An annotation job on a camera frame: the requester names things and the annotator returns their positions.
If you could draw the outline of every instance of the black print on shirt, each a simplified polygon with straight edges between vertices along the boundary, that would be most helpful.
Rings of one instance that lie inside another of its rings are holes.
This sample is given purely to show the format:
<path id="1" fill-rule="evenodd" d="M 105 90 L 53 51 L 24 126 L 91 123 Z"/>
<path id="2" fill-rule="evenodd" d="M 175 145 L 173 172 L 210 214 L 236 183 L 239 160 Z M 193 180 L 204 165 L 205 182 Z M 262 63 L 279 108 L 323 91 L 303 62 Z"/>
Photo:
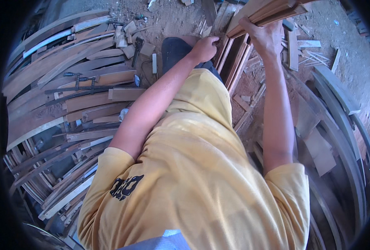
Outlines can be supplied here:
<path id="1" fill-rule="evenodd" d="M 141 176 L 130 177 L 126 180 L 122 180 L 120 178 L 115 179 L 111 187 L 112 190 L 110 191 L 110 194 L 118 200 L 125 199 L 133 190 L 135 190 L 136 185 L 140 180 L 142 180 L 143 176 L 144 175 L 142 174 Z"/>

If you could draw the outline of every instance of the hand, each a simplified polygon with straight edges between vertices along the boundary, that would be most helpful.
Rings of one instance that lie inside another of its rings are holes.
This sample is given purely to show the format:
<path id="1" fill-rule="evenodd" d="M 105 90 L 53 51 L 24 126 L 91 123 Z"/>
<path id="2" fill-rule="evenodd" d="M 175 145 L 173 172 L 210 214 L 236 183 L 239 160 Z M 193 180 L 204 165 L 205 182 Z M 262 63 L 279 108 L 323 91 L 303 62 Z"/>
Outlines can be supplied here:
<path id="1" fill-rule="evenodd" d="M 243 17 L 239 20 L 239 25 L 249 33 L 256 51 L 263 61 L 279 58 L 279 54 L 282 51 L 282 21 L 267 24 L 264 27 L 258 27 L 251 23 L 248 18 Z"/>
<path id="2" fill-rule="evenodd" d="M 218 41 L 218 39 L 219 37 L 217 36 L 209 36 L 200 39 L 195 44 L 195 47 L 188 55 L 195 61 L 196 65 L 209 61 L 217 53 L 217 48 L 212 43 Z"/>

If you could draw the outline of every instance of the left hand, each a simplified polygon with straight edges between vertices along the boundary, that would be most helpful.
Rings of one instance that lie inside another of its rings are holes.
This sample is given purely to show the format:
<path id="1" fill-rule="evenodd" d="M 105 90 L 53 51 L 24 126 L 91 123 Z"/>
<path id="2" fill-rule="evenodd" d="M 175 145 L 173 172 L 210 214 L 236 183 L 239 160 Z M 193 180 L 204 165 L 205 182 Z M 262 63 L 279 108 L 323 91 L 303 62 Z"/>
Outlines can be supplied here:
<path id="1" fill-rule="evenodd" d="M 218 40 L 219 37 L 217 36 L 209 36 L 200 39 L 188 55 L 195 60 L 196 65 L 207 62 L 217 53 L 217 48 L 212 43 Z"/>

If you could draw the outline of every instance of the yellow t-shirt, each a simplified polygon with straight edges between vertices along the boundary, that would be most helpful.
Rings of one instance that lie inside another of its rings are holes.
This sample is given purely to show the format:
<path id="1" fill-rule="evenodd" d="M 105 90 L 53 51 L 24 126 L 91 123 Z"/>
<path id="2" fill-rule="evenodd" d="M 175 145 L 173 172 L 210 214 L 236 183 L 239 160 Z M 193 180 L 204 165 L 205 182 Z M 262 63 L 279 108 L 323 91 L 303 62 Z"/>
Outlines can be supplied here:
<path id="1" fill-rule="evenodd" d="M 309 215 L 303 165 L 263 178 L 232 129 L 226 88 L 193 69 L 137 163 L 117 148 L 99 156 L 78 237 L 117 249 L 180 229 L 191 249 L 305 249 Z"/>

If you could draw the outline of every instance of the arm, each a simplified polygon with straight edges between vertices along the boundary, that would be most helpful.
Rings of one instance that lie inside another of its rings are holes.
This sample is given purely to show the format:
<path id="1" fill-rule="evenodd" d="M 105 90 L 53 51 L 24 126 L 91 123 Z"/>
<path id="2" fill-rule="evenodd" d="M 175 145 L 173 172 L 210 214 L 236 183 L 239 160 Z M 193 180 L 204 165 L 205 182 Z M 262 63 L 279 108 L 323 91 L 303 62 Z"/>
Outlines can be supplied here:
<path id="1" fill-rule="evenodd" d="M 239 24 L 249 33 L 265 66 L 263 158 L 264 173 L 292 163 L 294 130 L 288 91 L 282 71 L 281 21 L 257 27 L 248 18 Z"/>
<path id="2" fill-rule="evenodd" d="M 191 70 L 215 55 L 217 48 L 212 43 L 217 40 L 218 37 L 199 40 L 189 54 L 149 87 L 131 106 L 109 147 L 117 147 L 136 160 L 146 137 L 170 105 Z"/>

